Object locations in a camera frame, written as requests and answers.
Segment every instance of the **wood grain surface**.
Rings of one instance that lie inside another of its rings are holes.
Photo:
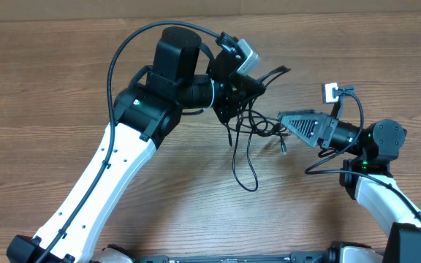
[[[0,0],[0,21],[421,11],[421,0]]]
[[[132,31],[155,20],[0,23],[0,262],[15,235],[33,235],[52,216],[89,163],[108,122],[110,60]],[[356,85],[366,125],[393,118],[408,130],[391,170],[421,208],[421,12],[182,20],[251,42],[262,56],[254,76],[282,64],[293,68],[255,104],[265,115],[330,111],[321,83]],[[125,49],[114,94],[152,62],[161,30]],[[200,59],[197,71],[205,65]],[[343,118],[358,123],[354,102],[346,103]],[[232,176],[232,148],[214,113],[183,117],[129,185],[97,248],[115,243],[139,255],[284,254],[348,240],[384,249],[385,235],[337,175],[303,174],[318,161],[318,150],[295,137],[286,144],[283,156],[277,138],[253,139],[259,190],[249,193]],[[252,186],[245,152],[239,148],[237,169]],[[327,165],[340,166],[341,158]]]

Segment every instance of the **wire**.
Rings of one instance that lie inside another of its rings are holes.
[[[327,163],[328,161],[334,159],[335,157],[341,155],[342,153],[345,153],[346,151],[348,151],[353,145],[355,145],[357,143],[358,138],[360,137],[360,132],[363,130],[363,124],[364,124],[364,116],[363,116],[363,108],[362,108],[362,104],[360,103],[360,99],[358,99],[358,97],[351,92],[345,91],[342,93],[343,95],[346,96],[351,96],[352,98],[355,99],[355,101],[357,102],[358,105],[358,110],[360,111],[360,127],[359,127],[359,132],[357,133],[357,135],[355,136],[355,138],[341,151],[335,153],[335,151],[330,151],[329,153],[325,153],[325,151],[321,151],[318,153],[318,156],[329,156],[313,165],[311,165],[310,167],[308,167],[305,170],[305,173],[307,175],[323,175],[323,174],[337,174],[337,173],[349,173],[351,175],[358,175],[364,178],[367,178],[369,180],[372,180],[375,183],[378,183],[380,186],[384,186],[387,189],[391,190],[394,194],[396,194],[402,201],[403,203],[410,209],[410,211],[414,214],[414,216],[418,219],[418,221],[420,221],[421,223],[421,212],[417,211],[415,209],[415,207],[413,206],[413,204],[407,199],[407,197],[402,194],[399,190],[397,190],[396,188],[392,187],[391,184],[387,184],[381,180],[378,180],[370,175],[365,175],[361,172],[353,172],[353,171],[348,171],[348,170],[344,170],[344,169],[328,169],[328,170],[317,170],[317,171],[313,171],[312,169]]]
[[[201,31],[203,33],[209,34],[209,35],[211,35],[212,37],[215,37],[215,38],[219,37],[219,35],[217,33],[212,32],[209,29],[206,29],[206,28],[203,28],[203,27],[200,27],[200,26],[196,26],[196,25],[191,24],[191,23],[187,23],[187,22],[183,22],[183,21],[166,20],[166,21],[159,21],[159,22],[151,23],[151,24],[148,24],[147,26],[139,28],[134,33],[130,34],[129,37],[127,37],[123,41],[123,43],[120,45],[120,47],[117,49],[115,55],[113,56],[113,59],[110,63],[110,68],[108,69],[108,75],[107,75],[107,102],[108,102],[108,113],[109,113],[109,119],[110,119],[110,144],[108,145],[107,155],[105,156],[105,160],[102,162],[100,170],[96,174],[96,176],[94,178],[94,181],[89,186],[87,192],[84,194],[84,196],[81,199],[81,201],[79,202],[79,204],[77,204],[76,208],[72,211],[71,215],[68,217],[68,219],[66,220],[66,223],[64,223],[63,227],[60,230],[58,230],[58,234],[51,241],[50,245],[48,245],[48,247],[45,249],[43,254],[36,260],[36,263],[41,263],[43,261],[43,259],[45,259],[45,257],[50,253],[50,251],[55,247],[56,243],[61,239],[61,237],[63,237],[63,235],[66,234],[67,228],[69,227],[69,225],[71,225],[75,216],[79,213],[82,206],[84,206],[84,204],[86,203],[88,197],[90,196],[90,194],[94,190],[95,186],[97,185],[100,178],[102,177],[103,172],[105,171],[105,169],[108,166],[108,162],[109,162],[111,154],[113,152],[113,146],[114,146],[114,142],[115,142],[115,124],[114,124],[115,123],[115,116],[113,115],[114,111],[113,111],[113,99],[112,99],[112,95],[111,95],[111,80],[112,80],[112,77],[113,77],[113,70],[115,68],[115,64],[116,64],[116,61],[118,60],[118,57],[120,56],[123,49],[128,45],[128,43],[131,42],[131,40],[134,39],[138,34],[141,34],[141,33],[143,33],[144,31],[146,31],[150,28],[154,28],[154,27],[157,27],[157,26],[166,26],[166,25],[185,26],[185,27],[189,27],[189,28]]]
[[[329,148],[329,149],[322,149],[320,152],[318,152],[319,158],[328,157],[336,152],[335,149]]]
[[[271,72],[267,73],[266,75],[260,77],[256,81],[259,84],[262,84],[262,82],[264,80],[266,80],[268,77],[270,77],[271,75],[277,74],[275,77],[273,77],[265,85],[265,88],[267,88],[269,86],[269,84],[271,84],[276,78],[280,77],[281,75],[283,75],[283,74],[285,74],[289,71],[290,71],[290,69],[287,69],[285,66],[280,66],[277,69],[274,69]],[[286,154],[286,152],[287,152],[287,147],[285,145],[283,137],[289,135],[288,133],[284,133],[287,129],[285,127],[283,127],[278,122],[278,120],[276,118],[265,117],[261,113],[258,113],[256,110],[253,110],[254,103],[256,102],[257,97],[260,96],[260,95],[261,94],[255,94],[255,95],[245,99],[244,101],[242,101],[240,103],[240,107],[237,110],[237,123],[236,123],[236,126],[235,126],[234,129],[230,128],[228,123],[224,124],[225,127],[227,127],[230,146],[232,145],[232,136],[230,134],[230,131],[234,131],[234,132],[237,133],[237,137],[235,139],[235,148],[233,149],[233,159],[232,159],[233,177],[236,179],[237,183],[241,186],[241,188],[243,188],[247,191],[250,191],[250,192],[256,191],[259,187],[257,174],[256,174],[256,171],[254,170],[253,164],[251,163],[251,158],[250,158],[250,155],[249,155],[249,151],[250,151],[250,147],[251,147],[251,138],[253,137],[253,134],[257,134],[261,137],[269,137],[269,136],[273,136],[273,135],[279,136],[280,141],[281,141],[281,149],[282,149],[283,154]],[[245,120],[249,121],[249,125],[243,123]],[[250,129],[250,130],[249,131],[241,131],[241,127],[245,127],[245,128]],[[240,133],[249,134],[248,144],[246,146],[246,160],[248,161],[249,168],[251,169],[251,172],[253,173],[253,176],[254,176],[254,188],[248,188],[248,187],[244,186],[240,182],[240,180],[238,179],[237,173],[235,171],[235,160],[236,160],[238,140],[240,138]]]

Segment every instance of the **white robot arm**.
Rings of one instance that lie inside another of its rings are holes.
[[[384,175],[370,176],[386,184],[391,184],[392,187],[401,191],[393,178]],[[396,194],[370,179],[358,178],[355,199],[370,212],[388,237],[393,223],[408,223],[421,228],[421,222]],[[411,201],[410,203],[416,210],[420,211],[414,203]]]
[[[116,203],[132,178],[156,151],[152,140],[144,142],[139,137],[140,132],[131,127],[122,123],[116,126],[115,147],[107,169],[66,234],[51,250],[52,255],[63,259],[68,254],[75,258],[75,262],[88,262],[91,259],[100,232]],[[92,184],[105,159],[109,141],[110,125],[105,129],[100,146],[79,181],[50,220],[34,235],[35,240],[41,240],[40,248],[48,247]]]

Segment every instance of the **cable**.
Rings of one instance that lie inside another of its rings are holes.
[[[415,207],[412,205],[412,203],[407,199],[407,197],[404,194],[402,194],[400,191],[398,191],[396,188],[392,187],[391,184],[387,184],[387,183],[385,183],[385,182],[383,182],[381,180],[378,180],[378,179],[376,179],[376,178],[374,178],[374,177],[372,177],[370,175],[364,175],[361,172],[353,172],[353,171],[347,171],[347,170],[343,170],[343,169],[328,169],[328,170],[317,170],[317,171],[313,171],[312,170],[312,169],[314,169],[314,168],[316,168],[316,167],[318,167],[318,166],[320,166],[322,164],[327,163],[328,161],[334,159],[335,157],[337,157],[337,156],[341,155],[342,153],[345,153],[347,150],[349,150],[353,145],[355,145],[355,143],[357,143],[357,140],[358,140],[358,138],[360,136],[360,132],[363,130],[363,124],[364,124],[365,119],[364,119],[364,116],[363,116],[363,108],[362,108],[362,104],[360,103],[360,99],[358,99],[358,97],[354,93],[351,93],[351,92],[348,92],[348,91],[346,91],[346,92],[344,92],[342,94],[343,95],[346,95],[346,96],[351,96],[352,98],[355,99],[355,101],[358,104],[358,110],[360,111],[360,127],[358,129],[359,132],[357,133],[357,135],[355,136],[355,138],[343,150],[341,150],[341,151],[339,151],[337,153],[335,153],[335,151],[330,151],[328,153],[325,153],[325,151],[323,151],[323,150],[321,152],[319,152],[318,153],[318,156],[329,156],[329,157],[327,157],[327,158],[325,158],[325,159],[323,159],[323,160],[321,160],[321,161],[319,161],[319,162],[311,165],[310,167],[308,167],[305,170],[305,173],[307,175],[323,175],[323,174],[333,174],[333,173],[335,173],[335,174],[337,174],[337,173],[349,173],[349,174],[352,174],[352,175],[358,175],[358,176],[367,178],[369,180],[372,180],[373,182],[378,183],[379,185],[388,188],[394,194],[396,194],[403,201],[403,203],[410,209],[410,211],[414,214],[414,216],[421,223],[421,212],[417,211],[415,209]]]
[[[72,211],[72,214],[68,217],[68,219],[66,220],[66,223],[64,223],[63,227],[60,230],[58,230],[58,234],[55,236],[53,241],[51,241],[50,245],[48,245],[48,247],[45,249],[43,254],[35,261],[36,263],[41,263],[43,261],[43,259],[45,259],[45,257],[50,253],[50,251],[55,247],[56,243],[61,239],[61,237],[63,237],[63,235],[66,234],[67,228],[69,227],[69,225],[71,225],[72,221],[74,220],[75,216],[79,213],[82,206],[84,206],[88,197],[90,196],[90,194],[94,190],[95,186],[99,182],[103,172],[107,168],[108,162],[109,162],[111,154],[113,152],[113,146],[114,146],[114,142],[115,142],[115,125],[114,125],[115,116],[113,115],[113,99],[112,99],[112,95],[111,95],[111,80],[112,80],[112,77],[113,77],[113,70],[115,68],[115,64],[116,64],[116,61],[118,60],[118,57],[120,56],[123,49],[128,45],[128,43],[131,42],[131,40],[134,39],[138,34],[141,34],[144,31],[146,31],[150,28],[154,28],[156,26],[166,26],[166,25],[185,26],[185,27],[189,27],[189,28],[201,31],[203,33],[209,34],[209,35],[211,35],[212,37],[215,37],[215,38],[219,37],[219,35],[217,33],[212,32],[209,29],[206,29],[206,28],[203,28],[203,27],[200,27],[200,26],[196,26],[196,25],[191,24],[191,23],[182,22],[182,21],[167,20],[167,21],[159,21],[159,22],[151,23],[151,24],[148,24],[147,26],[139,28],[134,33],[130,34],[129,37],[127,37],[123,41],[123,43],[120,45],[120,47],[117,49],[115,55],[113,56],[113,59],[110,63],[110,68],[108,69],[108,75],[107,75],[107,102],[108,102],[108,113],[109,113],[109,119],[110,119],[110,144],[108,145],[107,155],[105,156],[105,160],[102,162],[102,166],[100,167],[100,170],[96,174],[96,176],[94,178],[94,181],[89,186],[87,192],[84,194],[84,196],[81,199],[81,201],[79,202],[79,204],[77,204],[76,208]]]
[[[318,152],[319,158],[328,157],[336,152],[335,149],[329,148],[329,149],[322,149],[320,152]]]
[[[285,66],[280,66],[271,72],[267,73],[266,75],[260,77],[256,81],[259,84],[262,84],[264,80],[266,80],[271,75],[277,74],[275,77],[273,77],[266,85],[265,88],[267,88],[276,78],[282,76],[283,74],[289,72],[290,69],[287,69]],[[255,94],[244,101],[240,103],[239,110],[237,110],[237,123],[235,126],[235,129],[230,128],[229,124],[224,124],[225,127],[227,127],[228,137],[229,137],[229,144],[232,145],[232,135],[230,134],[230,131],[234,131],[237,133],[237,137],[235,140],[235,148],[233,149],[233,158],[232,158],[232,171],[233,171],[233,177],[236,179],[237,183],[241,186],[241,188],[254,192],[259,187],[259,182],[257,179],[256,171],[253,168],[253,164],[251,163],[251,158],[249,155],[250,146],[251,146],[251,138],[253,137],[253,134],[257,134],[261,137],[269,137],[269,136],[279,136],[281,141],[281,149],[282,153],[285,155],[287,154],[287,147],[284,142],[284,136],[288,136],[288,133],[284,133],[287,129],[283,127],[276,118],[271,117],[265,117],[261,113],[258,113],[256,110],[253,110],[254,103],[256,102],[256,99],[261,94]],[[244,120],[249,121],[249,125],[244,124]],[[241,127],[245,127],[250,129],[249,131],[241,131]],[[248,138],[248,145],[246,146],[246,160],[248,161],[249,168],[251,169],[251,172],[254,176],[254,188],[247,188],[244,186],[240,180],[238,179],[238,176],[235,171],[235,159],[236,159],[236,153],[238,148],[238,140],[240,138],[240,133],[246,133],[249,134]]]

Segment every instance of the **connector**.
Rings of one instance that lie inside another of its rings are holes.
[[[225,32],[221,32],[220,37],[216,39],[217,45],[232,56],[243,56],[243,51],[238,46],[238,38],[232,37]]]
[[[282,148],[282,154],[286,155],[287,154],[287,147],[286,147],[284,141],[281,142],[281,148]]]
[[[337,83],[326,83],[322,84],[322,103],[336,103],[339,100],[339,96],[334,93],[339,89]]]
[[[337,103],[345,93],[355,94],[355,87],[339,87],[338,83],[322,84],[322,102],[325,104]]]
[[[249,72],[251,72],[253,68],[259,63],[259,55],[256,50],[252,48],[244,39],[240,39],[240,41],[238,41],[238,46],[241,48],[245,56],[243,57],[243,63],[237,69],[237,73],[248,75]]]

